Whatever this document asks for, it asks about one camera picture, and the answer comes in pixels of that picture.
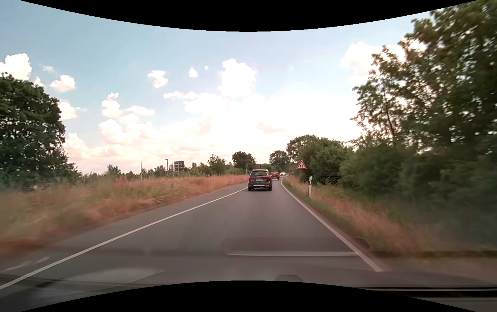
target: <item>asphalt road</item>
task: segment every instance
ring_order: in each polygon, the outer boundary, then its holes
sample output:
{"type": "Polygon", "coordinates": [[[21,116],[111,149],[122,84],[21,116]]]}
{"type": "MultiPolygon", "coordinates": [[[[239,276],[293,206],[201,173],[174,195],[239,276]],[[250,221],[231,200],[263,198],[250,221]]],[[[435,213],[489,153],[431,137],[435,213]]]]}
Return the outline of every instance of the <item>asphalt road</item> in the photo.
{"type": "MultiPolygon", "coordinates": [[[[5,276],[0,298],[6,304],[0,311],[21,311],[34,308],[26,301],[44,305],[43,298],[70,295],[63,301],[72,300],[82,291],[107,288],[65,284],[70,281],[157,285],[296,275],[305,282],[352,287],[446,282],[427,274],[383,272],[388,268],[320,221],[280,181],[273,186],[271,192],[249,192],[245,184],[228,187],[11,259],[0,265],[5,276]],[[31,290],[49,280],[58,282],[31,290]]],[[[477,282],[460,280],[468,287],[481,284],[477,282]]]]}

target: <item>vegetation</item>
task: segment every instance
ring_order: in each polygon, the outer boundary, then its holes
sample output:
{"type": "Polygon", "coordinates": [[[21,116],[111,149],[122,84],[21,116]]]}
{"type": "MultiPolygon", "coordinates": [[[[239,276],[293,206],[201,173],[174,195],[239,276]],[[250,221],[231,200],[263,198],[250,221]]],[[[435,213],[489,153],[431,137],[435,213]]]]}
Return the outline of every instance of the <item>vegetation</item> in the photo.
{"type": "Polygon", "coordinates": [[[363,135],[346,143],[305,135],[286,151],[308,167],[300,181],[313,175],[316,187],[333,181],[362,199],[373,194],[383,203],[375,209],[415,233],[429,224],[469,243],[453,248],[497,248],[497,1],[413,23],[399,43],[405,57],[384,47],[354,88],[363,135]]]}

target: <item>windshield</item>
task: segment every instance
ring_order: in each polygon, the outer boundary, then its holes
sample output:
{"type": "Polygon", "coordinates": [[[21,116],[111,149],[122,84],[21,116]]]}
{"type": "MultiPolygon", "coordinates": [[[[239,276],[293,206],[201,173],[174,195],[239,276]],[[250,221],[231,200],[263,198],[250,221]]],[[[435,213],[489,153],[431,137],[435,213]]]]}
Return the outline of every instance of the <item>windshield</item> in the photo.
{"type": "Polygon", "coordinates": [[[243,31],[63,3],[0,0],[9,310],[112,283],[497,285],[497,0],[243,31]]]}
{"type": "Polygon", "coordinates": [[[252,171],[251,177],[266,177],[268,172],[266,171],[252,171]]]}

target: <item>car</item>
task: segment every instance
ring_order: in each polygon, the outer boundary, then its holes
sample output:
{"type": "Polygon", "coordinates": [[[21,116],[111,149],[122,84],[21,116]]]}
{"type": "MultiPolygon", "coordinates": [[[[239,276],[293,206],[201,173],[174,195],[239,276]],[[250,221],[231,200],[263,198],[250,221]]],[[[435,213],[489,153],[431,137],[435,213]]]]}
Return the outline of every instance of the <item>car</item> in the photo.
{"type": "Polygon", "coordinates": [[[248,177],[248,190],[265,189],[272,190],[272,176],[267,169],[254,169],[248,177]]]}

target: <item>triangular warning sign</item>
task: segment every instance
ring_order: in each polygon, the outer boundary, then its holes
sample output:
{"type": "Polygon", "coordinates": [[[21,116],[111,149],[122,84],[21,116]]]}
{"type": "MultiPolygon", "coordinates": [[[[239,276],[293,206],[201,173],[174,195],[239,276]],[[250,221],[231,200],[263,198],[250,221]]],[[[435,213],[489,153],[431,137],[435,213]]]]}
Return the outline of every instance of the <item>triangular warning sign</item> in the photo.
{"type": "Polygon", "coordinates": [[[297,169],[306,169],[306,165],[304,164],[304,161],[300,161],[300,163],[297,166],[297,169]]]}

